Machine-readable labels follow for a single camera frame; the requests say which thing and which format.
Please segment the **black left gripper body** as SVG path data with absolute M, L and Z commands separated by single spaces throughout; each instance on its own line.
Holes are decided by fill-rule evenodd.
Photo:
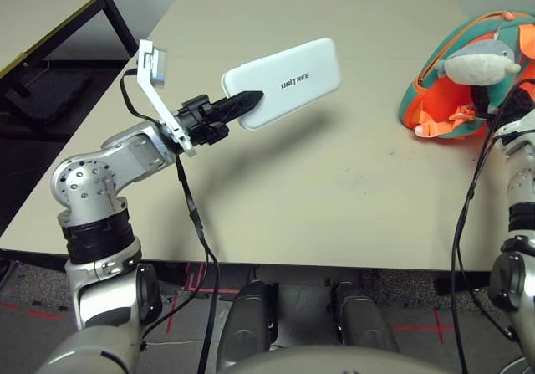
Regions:
M 182 104 L 176 117 L 193 146 L 213 145 L 228 136 L 226 102 L 221 99 L 211 103 L 207 95 L 198 95 Z

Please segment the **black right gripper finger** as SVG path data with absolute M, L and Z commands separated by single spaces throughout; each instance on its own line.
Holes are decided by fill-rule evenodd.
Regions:
M 492 115 L 490 97 L 486 86 L 473 85 L 471 87 L 471 100 L 477 115 Z
M 507 101 L 507 111 L 531 111 L 534 109 L 534 100 L 530 93 L 522 87 L 511 91 Z

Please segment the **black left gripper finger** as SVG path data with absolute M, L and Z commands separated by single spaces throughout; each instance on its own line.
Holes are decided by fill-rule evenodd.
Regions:
M 247 90 L 228 98 L 221 99 L 213 104 L 216 119 L 235 120 L 252 111 L 262 98 L 262 91 Z

